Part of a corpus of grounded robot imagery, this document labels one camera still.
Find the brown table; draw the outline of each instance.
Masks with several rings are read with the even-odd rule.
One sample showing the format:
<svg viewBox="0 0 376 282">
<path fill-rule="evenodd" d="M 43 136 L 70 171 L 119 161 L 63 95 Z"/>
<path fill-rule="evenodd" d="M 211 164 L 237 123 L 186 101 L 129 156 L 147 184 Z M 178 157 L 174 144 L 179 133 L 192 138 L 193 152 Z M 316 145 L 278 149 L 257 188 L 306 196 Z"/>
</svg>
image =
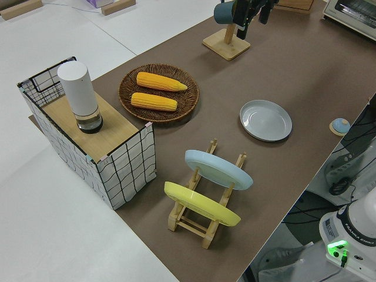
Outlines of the brown table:
<svg viewBox="0 0 376 282">
<path fill-rule="evenodd" d="M 94 81 L 97 93 L 138 128 L 145 122 L 118 101 L 120 81 L 132 69 L 175 65 L 200 88 L 188 122 L 155 128 L 157 178 L 117 210 L 180 281 L 236 281 L 340 141 L 329 123 L 338 117 L 353 122 L 375 93 L 375 43 L 321 19 L 324 5 L 316 1 L 310 15 L 275 9 L 267 25 L 254 21 L 246 39 L 251 48 L 230 62 L 202 45 L 223 28 L 210 18 Z M 242 128 L 239 111 L 255 99 L 275 102 L 290 114 L 288 139 L 262 142 Z M 254 184 L 231 196 L 228 207 L 241 222 L 220 226 L 205 250 L 199 236 L 167 229 L 173 201 L 163 184 L 185 185 L 192 173 L 185 151 L 206 150 L 214 137 L 219 141 L 216 155 L 230 162 L 247 152 L 243 169 Z M 217 200 L 222 193 L 206 180 L 197 191 Z"/>
</svg>

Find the yellow corn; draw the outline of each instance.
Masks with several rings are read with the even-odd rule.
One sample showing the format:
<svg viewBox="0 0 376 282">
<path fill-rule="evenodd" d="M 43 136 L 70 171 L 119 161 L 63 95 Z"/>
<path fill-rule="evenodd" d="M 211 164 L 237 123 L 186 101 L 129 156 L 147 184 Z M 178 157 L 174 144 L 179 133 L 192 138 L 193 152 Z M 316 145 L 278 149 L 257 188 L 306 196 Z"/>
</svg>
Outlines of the yellow corn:
<svg viewBox="0 0 376 282">
<path fill-rule="evenodd" d="M 155 75 L 150 72 L 139 72 L 137 74 L 137 84 L 148 88 L 166 91 L 182 91 L 187 89 L 186 85 L 175 79 L 162 75 Z"/>
<path fill-rule="evenodd" d="M 130 104 L 134 107 L 151 110 L 166 110 L 169 112 L 173 112 L 177 108 L 177 101 L 173 99 L 141 92 L 133 93 Z"/>
</svg>

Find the blue mug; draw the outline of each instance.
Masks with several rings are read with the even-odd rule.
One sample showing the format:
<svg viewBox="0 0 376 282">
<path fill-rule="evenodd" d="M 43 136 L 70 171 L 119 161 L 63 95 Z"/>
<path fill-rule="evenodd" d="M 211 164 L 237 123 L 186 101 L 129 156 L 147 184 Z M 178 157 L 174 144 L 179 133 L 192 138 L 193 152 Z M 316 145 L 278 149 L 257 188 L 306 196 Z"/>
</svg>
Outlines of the blue mug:
<svg viewBox="0 0 376 282">
<path fill-rule="evenodd" d="M 221 2 L 214 8 L 214 20 L 218 24 L 232 24 L 233 23 L 233 6 L 235 1 Z"/>
</svg>

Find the green light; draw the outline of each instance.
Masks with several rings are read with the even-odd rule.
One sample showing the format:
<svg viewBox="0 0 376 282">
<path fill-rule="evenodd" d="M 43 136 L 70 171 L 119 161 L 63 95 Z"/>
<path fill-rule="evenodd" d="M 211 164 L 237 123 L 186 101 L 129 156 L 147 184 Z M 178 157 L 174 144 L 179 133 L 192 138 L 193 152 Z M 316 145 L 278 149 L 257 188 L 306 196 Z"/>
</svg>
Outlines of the green light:
<svg viewBox="0 0 376 282">
<path fill-rule="evenodd" d="M 347 241 L 345 240 L 341 240 L 341 241 L 338 241 L 338 242 L 334 242 L 334 243 L 331 243 L 328 245 L 328 249 L 332 249 L 332 248 L 336 248 L 338 246 L 343 246 L 343 245 L 346 245 L 347 244 Z"/>
<path fill-rule="evenodd" d="M 334 256 L 334 252 L 337 251 L 338 249 L 341 249 L 345 245 L 347 245 L 347 241 L 345 241 L 345 240 L 340 240 L 340 241 L 328 244 L 328 252 L 332 256 Z M 343 255 L 347 256 L 347 251 L 346 250 L 344 250 Z"/>
</svg>

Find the wicker plate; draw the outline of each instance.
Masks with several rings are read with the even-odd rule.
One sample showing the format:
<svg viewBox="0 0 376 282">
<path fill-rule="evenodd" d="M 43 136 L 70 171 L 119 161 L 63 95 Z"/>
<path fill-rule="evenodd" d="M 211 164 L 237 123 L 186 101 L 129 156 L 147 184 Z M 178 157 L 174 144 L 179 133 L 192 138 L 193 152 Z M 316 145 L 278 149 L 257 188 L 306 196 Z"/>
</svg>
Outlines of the wicker plate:
<svg viewBox="0 0 376 282">
<path fill-rule="evenodd" d="M 136 77 L 139 72 L 150 72 L 176 79 L 187 85 L 188 89 L 179 92 L 171 92 L 139 86 L 136 82 Z M 174 112 L 165 112 L 134 107 L 130 104 L 130 98 L 135 92 L 154 94 L 177 100 L 177 109 Z M 137 118 L 150 122 L 171 122 L 182 119 L 194 109 L 199 100 L 199 87 L 187 72 L 175 66 L 153 63 L 140 66 L 129 72 L 123 78 L 119 86 L 119 99 L 124 108 Z"/>
</svg>

